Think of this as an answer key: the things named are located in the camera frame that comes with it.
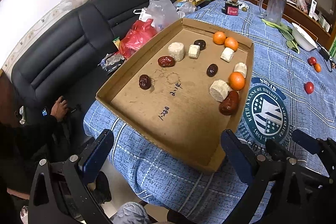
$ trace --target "black leather sofa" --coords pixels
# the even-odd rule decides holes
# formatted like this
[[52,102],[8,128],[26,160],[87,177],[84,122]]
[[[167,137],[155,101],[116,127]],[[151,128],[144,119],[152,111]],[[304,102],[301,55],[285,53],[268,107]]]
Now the black leather sofa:
[[97,65],[107,53],[117,51],[112,41],[124,38],[138,19],[133,10],[148,4],[149,0],[89,0],[43,33],[17,61],[11,75],[26,106],[27,122],[38,122],[41,111],[63,95],[69,106],[82,107],[73,117],[79,138],[75,145],[81,145],[86,139],[83,117],[107,79]]

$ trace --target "sofa cushion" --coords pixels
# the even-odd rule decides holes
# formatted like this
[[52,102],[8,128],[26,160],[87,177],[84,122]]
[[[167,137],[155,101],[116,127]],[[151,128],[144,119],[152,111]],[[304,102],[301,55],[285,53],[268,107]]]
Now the sofa cushion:
[[43,108],[115,52],[113,33],[91,3],[52,25],[14,65],[12,82],[24,103]]

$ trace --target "white bowl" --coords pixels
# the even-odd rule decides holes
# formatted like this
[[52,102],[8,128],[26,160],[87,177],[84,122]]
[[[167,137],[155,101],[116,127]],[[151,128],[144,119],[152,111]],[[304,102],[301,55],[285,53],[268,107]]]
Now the white bowl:
[[293,37],[295,41],[307,52],[317,48],[315,41],[307,34],[307,32],[302,29],[299,25],[292,23],[293,28]]

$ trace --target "tablecloth logo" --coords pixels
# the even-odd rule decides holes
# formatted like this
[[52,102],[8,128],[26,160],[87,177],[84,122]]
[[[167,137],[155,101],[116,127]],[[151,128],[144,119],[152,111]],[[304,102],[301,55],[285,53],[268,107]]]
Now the tablecloth logo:
[[265,144],[268,139],[281,142],[288,130],[288,113],[283,100],[286,96],[268,81],[253,78],[255,85],[249,90],[244,119],[253,137]]

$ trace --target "hand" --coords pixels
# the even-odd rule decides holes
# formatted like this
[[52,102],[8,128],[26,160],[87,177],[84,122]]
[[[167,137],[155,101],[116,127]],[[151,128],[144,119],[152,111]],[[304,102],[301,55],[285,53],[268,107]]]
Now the hand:
[[50,115],[54,116],[58,122],[61,122],[68,112],[68,105],[67,101],[63,100],[63,97],[59,97],[58,100],[55,102],[54,106],[51,109]]

